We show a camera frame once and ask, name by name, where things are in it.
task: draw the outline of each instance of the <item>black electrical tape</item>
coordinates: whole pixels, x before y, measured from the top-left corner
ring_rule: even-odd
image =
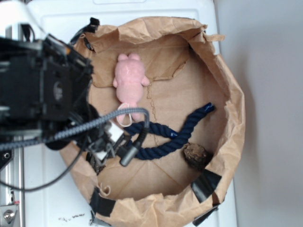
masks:
[[[220,180],[221,176],[205,169],[202,174],[191,183],[190,186],[199,203],[204,202],[213,194]]]
[[[75,45],[80,35],[83,34],[84,32],[95,33],[99,25],[100,25],[100,21],[98,19],[91,17],[89,25],[86,25],[85,27],[80,29],[71,39],[70,41],[71,45]]]
[[[214,208],[212,208],[209,212],[207,212],[206,214],[202,215],[201,217],[197,218],[196,220],[193,221],[193,225],[194,226],[199,226],[202,222],[204,222],[214,211],[218,210],[218,206],[219,204],[217,204],[216,206],[214,206]]]
[[[110,214],[114,209],[116,201],[103,198],[99,194],[100,189],[95,187],[89,205],[95,213],[101,214],[105,217],[110,217]]]
[[[93,212],[92,210],[90,211],[91,213],[91,222],[89,223],[90,226],[92,226],[92,223],[95,223],[97,225],[100,225],[100,226],[104,226],[104,227],[111,227],[110,224],[96,218],[96,214],[95,212]]]

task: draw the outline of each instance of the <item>paper bag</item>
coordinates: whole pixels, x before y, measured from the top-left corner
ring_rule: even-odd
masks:
[[[160,159],[134,158],[127,167],[116,157],[98,176],[81,158],[71,175],[97,220],[115,227],[182,227],[195,219],[199,224],[223,202],[244,143],[244,95],[222,56],[214,54],[212,41],[223,36],[206,35],[205,29],[188,18],[143,17],[119,27],[99,26],[75,44],[92,60],[89,101],[100,114],[120,105],[112,87],[114,68],[118,54],[131,52],[140,55],[151,81],[138,105],[149,110],[152,122],[179,131],[195,109],[215,105],[189,139],[214,155],[203,172],[187,164],[182,149]],[[166,141],[149,134],[143,147]],[[70,144],[61,151],[66,164],[78,150]]]

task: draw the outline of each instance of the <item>white wall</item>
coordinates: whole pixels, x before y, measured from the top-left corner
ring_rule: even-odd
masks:
[[[221,53],[246,95],[238,227],[303,226],[303,1],[215,0]]]

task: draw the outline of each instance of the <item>stuffed pig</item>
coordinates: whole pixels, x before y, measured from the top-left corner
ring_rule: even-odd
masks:
[[[128,56],[123,53],[119,54],[113,81],[117,98],[122,103],[118,109],[137,107],[137,103],[143,97],[143,86],[146,87],[149,84],[150,81],[145,76],[145,68],[143,62],[140,61],[140,56],[136,53]],[[141,119],[139,113],[132,113],[128,125],[122,124],[125,115],[118,116],[117,121],[121,126],[127,127],[132,124],[131,117],[136,122]]]

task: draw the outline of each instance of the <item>rope toy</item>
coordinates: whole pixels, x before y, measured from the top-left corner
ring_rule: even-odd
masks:
[[[150,131],[149,133],[163,136],[165,138],[170,138],[171,141],[164,143],[158,147],[153,148],[140,148],[139,152],[136,155],[136,158],[141,160],[153,160],[155,158],[161,158],[163,156],[168,155],[169,153],[182,148],[186,143],[188,143],[188,139],[191,137],[191,133],[194,130],[194,127],[198,124],[198,122],[207,116],[208,113],[214,110],[214,105],[212,103],[208,103],[205,106],[196,109],[191,113],[179,133],[170,129],[166,125],[162,125],[159,123],[150,123]],[[143,122],[133,123],[131,126],[124,128],[131,136],[140,132],[143,126]],[[132,141],[130,140],[127,144],[128,146],[132,145]]]

